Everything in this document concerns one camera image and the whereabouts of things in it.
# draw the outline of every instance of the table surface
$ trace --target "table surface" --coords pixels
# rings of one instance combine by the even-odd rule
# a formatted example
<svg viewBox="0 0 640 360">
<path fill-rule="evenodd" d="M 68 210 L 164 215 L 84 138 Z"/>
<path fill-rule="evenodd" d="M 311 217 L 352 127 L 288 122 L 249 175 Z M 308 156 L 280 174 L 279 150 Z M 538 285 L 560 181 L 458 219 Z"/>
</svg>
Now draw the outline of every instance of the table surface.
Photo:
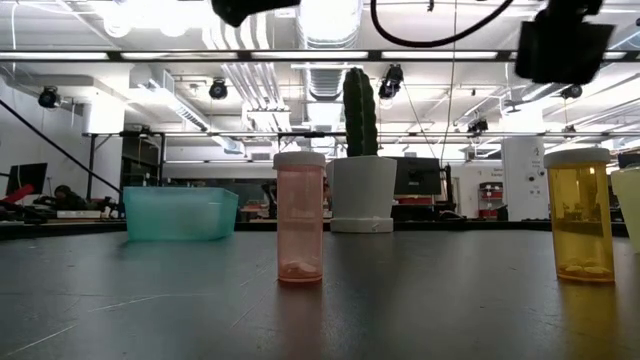
<svg viewBox="0 0 640 360">
<path fill-rule="evenodd" d="M 640 255 L 555 277 L 551 234 L 325 235 L 324 280 L 276 281 L 276 234 L 0 242 L 0 358 L 640 358 Z"/>
</svg>

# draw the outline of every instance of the desk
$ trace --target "desk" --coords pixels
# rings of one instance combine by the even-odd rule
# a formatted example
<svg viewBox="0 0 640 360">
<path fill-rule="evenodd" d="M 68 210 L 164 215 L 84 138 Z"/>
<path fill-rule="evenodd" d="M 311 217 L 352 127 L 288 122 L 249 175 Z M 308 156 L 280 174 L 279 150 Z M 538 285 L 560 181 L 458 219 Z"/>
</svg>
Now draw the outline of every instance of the desk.
<svg viewBox="0 0 640 360">
<path fill-rule="evenodd" d="M 616 286 L 558 281 L 551 234 L 540 231 L 326 234 L 323 283 L 306 289 L 275 281 L 275 244 L 275 233 L 256 232 L 0 242 L 0 356 L 640 356 L 640 259 L 628 239 L 615 240 Z"/>
</svg>

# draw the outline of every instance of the ceiling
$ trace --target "ceiling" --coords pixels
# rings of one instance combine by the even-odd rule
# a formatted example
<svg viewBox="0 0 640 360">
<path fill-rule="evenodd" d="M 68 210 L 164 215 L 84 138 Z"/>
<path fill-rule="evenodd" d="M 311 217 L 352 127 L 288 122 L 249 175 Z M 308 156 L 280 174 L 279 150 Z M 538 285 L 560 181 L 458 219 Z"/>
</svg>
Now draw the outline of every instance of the ceiling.
<svg viewBox="0 0 640 360">
<path fill-rule="evenodd" d="M 158 1 L 162 7 L 169 0 Z M 339 3 L 331 0 L 328 3 Z M 407 40 L 429 40 L 451 36 L 454 32 L 454 18 L 457 16 L 457 32 L 468 28 L 493 11 L 501 3 L 497 0 L 483 2 L 459 0 L 456 6 L 452 0 L 436 0 L 433 12 L 427 12 L 427 1 L 380 0 L 379 15 L 387 31 Z M 122 38 L 114 38 L 105 33 L 103 9 L 112 6 L 110 1 L 14 1 L 0 0 L 0 48 L 19 50 L 173 50 L 207 49 L 202 41 L 202 26 L 206 26 L 213 16 L 207 1 L 178 1 L 173 16 L 153 14 L 156 23 L 146 28 L 133 29 Z M 457 42 L 456 49 L 500 50 L 517 47 L 520 22 L 528 20 L 544 5 L 541 1 L 516 0 L 502 16 L 477 33 Z M 12 21 L 11 13 L 15 8 Z M 294 13 L 277 12 L 267 16 L 266 38 L 273 49 L 298 49 L 296 19 Z M 617 44 L 640 31 L 636 19 L 640 18 L 640 4 L 632 0 L 607 1 L 601 14 L 590 21 L 616 25 L 611 45 Z M 163 23 L 182 22 L 188 30 L 179 37 L 165 36 L 159 26 Z M 15 44 L 12 33 L 15 31 Z M 235 31 L 240 38 L 240 30 Z M 359 37 L 355 48 L 395 49 L 397 46 L 384 40 L 374 29 L 368 1 L 365 1 Z M 11 64 L 4 65 L 0 73 L 11 74 Z M 294 127 L 309 126 L 309 97 L 305 91 L 303 71 L 294 70 L 292 64 L 274 64 L 278 87 L 285 104 L 289 107 L 290 123 Z M 388 63 L 364 63 L 363 70 L 369 74 L 374 88 L 379 86 Z M 390 109 L 379 109 L 379 129 L 383 132 L 466 131 L 466 121 L 458 121 L 469 114 L 478 104 L 492 96 L 508 99 L 509 90 L 519 89 L 530 83 L 518 78 L 513 65 L 504 63 L 402 63 L 404 86 L 394 98 Z M 18 64 L 15 76 L 38 75 L 88 75 L 110 86 L 129 99 L 126 122 L 147 123 L 154 129 L 171 131 L 194 131 L 183 123 L 166 104 L 145 100 L 142 90 L 130 84 L 130 64 Z M 168 71 L 176 80 L 175 91 L 189 105 L 207 117 L 207 121 L 222 131 L 246 131 L 241 120 L 243 99 L 233 86 L 225 100 L 212 100 L 208 95 L 214 78 L 224 77 L 221 64 L 217 63 L 164 63 L 151 65 L 153 71 Z M 640 69 L 635 64 L 614 64 L 603 68 L 597 79 L 584 87 L 584 94 L 577 100 L 566 102 L 550 96 L 523 108 L 534 108 L 544 115 L 544 128 L 560 130 L 566 123 L 578 121 L 589 115 L 606 113 L 610 108 L 625 101 L 635 100 L 640 85 L 636 74 Z M 494 106 L 483 111 L 491 126 L 491 131 L 500 131 L 499 119 L 503 106 Z M 640 121 L 640 111 L 630 107 L 618 116 L 603 118 L 579 131 L 602 131 L 616 124 Z M 340 130 L 341 124 L 334 129 Z M 402 139 L 402 142 L 422 143 L 424 139 Z M 450 140 L 450 143 L 467 140 Z M 216 146 L 206 139 L 179 139 L 175 146 Z"/>
</svg>

